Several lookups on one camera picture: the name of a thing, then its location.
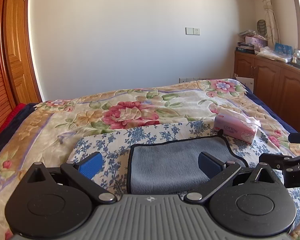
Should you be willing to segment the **purple grey microfibre towel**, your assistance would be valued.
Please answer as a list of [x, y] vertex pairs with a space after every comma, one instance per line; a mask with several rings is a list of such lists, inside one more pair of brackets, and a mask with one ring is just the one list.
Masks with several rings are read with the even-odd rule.
[[198, 165], [201, 152], [222, 163], [232, 160], [248, 167], [234, 155], [221, 134], [175, 140], [158, 144], [134, 144], [130, 148], [127, 175], [129, 194], [175, 194], [194, 190], [209, 181]]

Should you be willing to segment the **pink cotton tissue pack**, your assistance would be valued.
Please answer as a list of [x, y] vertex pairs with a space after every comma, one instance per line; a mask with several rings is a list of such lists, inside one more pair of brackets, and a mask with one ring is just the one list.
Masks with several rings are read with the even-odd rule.
[[214, 119], [213, 127], [217, 132], [222, 130], [224, 135], [228, 135], [248, 144], [253, 143], [258, 128], [261, 128], [260, 121], [225, 108], [219, 109]]

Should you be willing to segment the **floral quilt bedspread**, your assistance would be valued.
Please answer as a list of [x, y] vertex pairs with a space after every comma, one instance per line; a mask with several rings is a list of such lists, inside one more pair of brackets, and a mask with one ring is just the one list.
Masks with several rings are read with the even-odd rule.
[[300, 144], [288, 141], [293, 129], [233, 79], [124, 89], [27, 105], [22, 123], [0, 133], [0, 239], [12, 237], [5, 205], [34, 162], [59, 166], [69, 160], [79, 139], [89, 135], [190, 121], [213, 125], [221, 108], [260, 121], [258, 130], [273, 137], [277, 148], [287, 142], [289, 156], [300, 156]]

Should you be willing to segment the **wooden sideboard cabinet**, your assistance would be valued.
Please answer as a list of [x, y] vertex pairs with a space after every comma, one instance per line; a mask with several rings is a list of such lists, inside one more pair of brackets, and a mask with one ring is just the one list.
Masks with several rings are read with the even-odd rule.
[[234, 75], [254, 79], [254, 94], [300, 132], [300, 69], [236, 51]]

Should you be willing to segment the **white paper bag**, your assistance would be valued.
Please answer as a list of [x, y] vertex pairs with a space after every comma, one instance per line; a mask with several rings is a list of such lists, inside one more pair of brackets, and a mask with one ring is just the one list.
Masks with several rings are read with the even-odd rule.
[[254, 78], [242, 77], [234, 73], [234, 79], [237, 85], [241, 85], [245, 87], [245, 89], [249, 89], [251, 93], [254, 92]]

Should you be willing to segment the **red blanket edge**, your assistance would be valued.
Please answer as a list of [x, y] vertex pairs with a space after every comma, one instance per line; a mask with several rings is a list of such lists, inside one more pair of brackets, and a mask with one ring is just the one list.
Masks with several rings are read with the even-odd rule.
[[16, 128], [23, 121], [23, 110], [26, 107], [26, 104], [20, 103], [14, 109], [12, 109], [11, 113], [8, 114], [4, 123], [0, 126], [0, 133], [4, 131], [6, 128]]

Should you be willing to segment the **clutter pile on cabinet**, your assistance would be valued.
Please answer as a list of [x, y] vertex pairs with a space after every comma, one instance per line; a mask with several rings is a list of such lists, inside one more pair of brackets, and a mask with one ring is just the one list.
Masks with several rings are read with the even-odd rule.
[[268, 45], [267, 26], [265, 20], [257, 22], [257, 31], [246, 30], [239, 33], [236, 51], [264, 57], [273, 61], [281, 61], [300, 69], [300, 50], [276, 42]]

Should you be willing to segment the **patterned curtain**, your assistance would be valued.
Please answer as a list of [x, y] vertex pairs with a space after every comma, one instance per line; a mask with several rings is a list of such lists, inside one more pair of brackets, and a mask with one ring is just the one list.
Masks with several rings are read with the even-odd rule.
[[276, 43], [280, 42], [278, 24], [273, 10], [273, 0], [261, 0], [263, 4], [265, 22], [267, 29], [268, 46], [274, 47]]

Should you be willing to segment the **low wall outlet strip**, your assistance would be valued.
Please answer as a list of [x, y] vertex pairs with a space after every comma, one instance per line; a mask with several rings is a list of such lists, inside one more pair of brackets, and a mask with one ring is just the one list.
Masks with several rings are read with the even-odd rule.
[[185, 82], [192, 82], [192, 81], [201, 81], [201, 80], [207, 80], [205, 77], [186, 77], [186, 78], [179, 78], [179, 83], [185, 83]]

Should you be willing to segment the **white wall switch socket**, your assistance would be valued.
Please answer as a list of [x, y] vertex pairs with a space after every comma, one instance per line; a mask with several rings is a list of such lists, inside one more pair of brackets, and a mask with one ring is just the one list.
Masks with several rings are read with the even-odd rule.
[[186, 32], [186, 35], [200, 35], [199, 28], [186, 27], [185, 32]]

